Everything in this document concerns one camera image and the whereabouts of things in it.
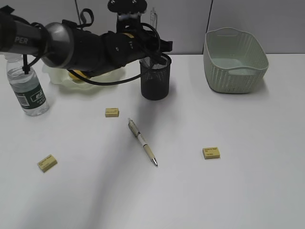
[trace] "light green basket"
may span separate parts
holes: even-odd
[[[268,59],[256,38],[234,28],[205,36],[204,71],[210,88],[220,93],[249,93],[263,79]]]

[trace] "eraser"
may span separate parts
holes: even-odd
[[[205,159],[220,158],[220,153],[217,147],[203,148],[203,156]]]
[[[106,108],[105,117],[119,117],[119,113],[118,108]]]
[[[40,161],[38,163],[38,166],[43,172],[46,172],[56,164],[57,164],[56,159],[50,154],[45,159]]]

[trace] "pen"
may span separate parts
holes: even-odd
[[[139,142],[142,144],[143,149],[145,150],[145,152],[147,153],[149,159],[151,160],[151,162],[158,167],[158,163],[157,160],[152,152],[152,150],[149,148],[148,144],[146,143],[143,135],[140,133],[140,131],[138,130],[137,126],[135,125],[135,123],[133,122],[133,120],[131,120],[130,118],[128,118],[128,126],[130,128],[130,130],[133,132],[134,136],[139,140]]]

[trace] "black mesh pen holder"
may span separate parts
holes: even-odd
[[[170,89],[170,71],[171,71],[171,58],[162,54],[166,59],[166,65],[154,64],[153,67],[141,77],[141,93],[144,98],[149,100],[164,99]],[[140,60],[141,73],[147,71],[152,60],[146,57]]]

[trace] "water bottle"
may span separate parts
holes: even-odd
[[[29,116],[45,113],[49,105],[34,69],[31,67],[29,74],[24,74],[22,55],[4,53],[4,56],[8,61],[8,80],[24,112]]]

